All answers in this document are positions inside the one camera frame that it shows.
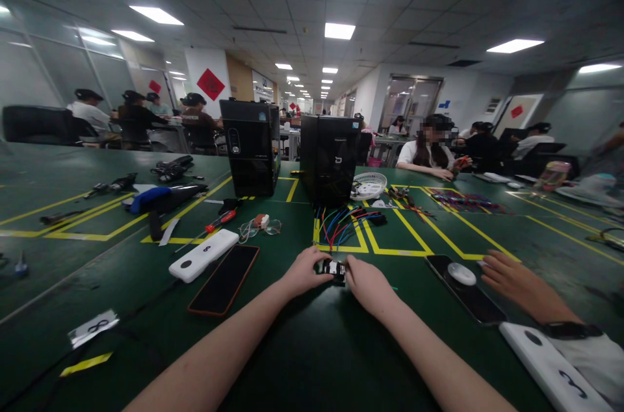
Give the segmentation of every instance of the office room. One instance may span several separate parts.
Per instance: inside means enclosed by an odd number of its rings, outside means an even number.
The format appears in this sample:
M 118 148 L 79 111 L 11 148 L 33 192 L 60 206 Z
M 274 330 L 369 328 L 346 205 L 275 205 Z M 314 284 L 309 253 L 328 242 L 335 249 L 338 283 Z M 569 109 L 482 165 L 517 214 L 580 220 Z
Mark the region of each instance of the office room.
M 622 20 L 0 0 L 0 410 L 624 410 Z

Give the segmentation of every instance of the wristwatch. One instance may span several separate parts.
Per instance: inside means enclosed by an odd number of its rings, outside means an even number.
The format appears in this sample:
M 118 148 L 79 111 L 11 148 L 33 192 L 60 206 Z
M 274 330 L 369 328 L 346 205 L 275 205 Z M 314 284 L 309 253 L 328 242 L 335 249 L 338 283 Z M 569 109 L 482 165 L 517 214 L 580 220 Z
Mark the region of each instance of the wristwatch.
M 544 334 L 561 341 L 573 341 L 587 339 L 588 337 L 600 337 L 603 332 L 593 324 L 579 324 L 574 322 L 556 322 L 542 324 Z

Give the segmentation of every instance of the red screwdriver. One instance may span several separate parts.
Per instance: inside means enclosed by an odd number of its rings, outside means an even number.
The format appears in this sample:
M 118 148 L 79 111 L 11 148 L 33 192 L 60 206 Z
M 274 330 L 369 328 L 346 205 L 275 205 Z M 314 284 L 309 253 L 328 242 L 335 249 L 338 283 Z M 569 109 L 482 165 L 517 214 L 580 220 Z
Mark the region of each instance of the red screwdriver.
M 216 219 L 213 223 L 211 223 L 210 225 L 206 226 L 206 230 L 204 230 L 203 232 L 201 232 L 197 237 L 193 238 L 190 242 L 186 243 L 184 246 L 181 246 L 180 248 L 178 248 L 176 251 L 174 251 L 174 254 L 176 254 L 177 252 L 181 251 L 182 249 L 186 248 L 188 245 L 190 245 L 191 243 L 193 243 L 195 240 L 197 240 L 198 238 L 203 238 L 204 235 L 206 235 L 207 233 L 212 233 L 213 231 L 215 231 L 215 228 L 217 228 L 219 225 L 224 224 L 225 222 L 229 222 L 230 220 L 232 220 L 234 217 L 236 217 L 236 210 L 234 211 L 228 211 L 225 214 L 221 214 L 218 219 Z

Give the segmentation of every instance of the water bottle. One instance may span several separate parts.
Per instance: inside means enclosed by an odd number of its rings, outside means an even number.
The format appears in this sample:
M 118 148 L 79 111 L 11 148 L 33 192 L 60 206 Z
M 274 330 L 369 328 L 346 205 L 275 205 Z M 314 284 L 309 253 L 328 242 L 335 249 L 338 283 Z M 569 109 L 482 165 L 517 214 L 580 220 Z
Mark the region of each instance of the water bottle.
M 546 168 L 533 185 L 533 193 L 540 194 L 542 191 L 550 192 L 560 187 L 567 178 L 571 165 L 568 162 L 548 162 Z

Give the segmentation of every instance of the hand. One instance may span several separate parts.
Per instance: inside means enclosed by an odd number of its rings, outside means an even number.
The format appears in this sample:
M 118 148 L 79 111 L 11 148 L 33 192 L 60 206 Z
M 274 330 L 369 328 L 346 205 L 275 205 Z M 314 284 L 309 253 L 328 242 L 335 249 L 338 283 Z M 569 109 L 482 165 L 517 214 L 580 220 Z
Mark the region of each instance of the hand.
M 490 256 L 485 256 L 483 261 L 489 267 L 482 267 L 485 274 L 481 279 L 492 289 L 520 306 L 540 324 L 563 321 L 583 324 L 544 279 L 500 251 L 489 250 L 488 253 Z
M 360 261 L 353 255 L 347 256 L 346 262 L 348 264 L 346 281 L 364 309 L 378 320 L 381 320 L 384 314 L 393 311 L 400 298 L 390 287 L 383 273 L 372 264 Z
M 453 178 L 455 178 L 453 173 L 448 171 L 446 168 L 432 168 L 429 171 L 429 174 L 444 181 L 453 181 Z
M 459 159 L 453 162 L 453 168 L 459 167 L 461 170 L 463 170 L 464 168 L 470 167 L 472 164 L 473 164 L 472 158 L 467 157 L 466 159 L 464 159 L 463 157 L 460 157 Z
M 291 268 L 286 271 L 279 283 L 284 287 L 288 296 L 294 298 L 310 289 L 314 289 L 314 287 L 318 287 L 322 283 L 329 282 L 333 279 L 333 275 L 316 274 L 314 265 L 323 259 L 331 258 L 328 254 L 322 253 L 318 247 L 310 246 L 297 256 L 297 259 L 294 260 Z

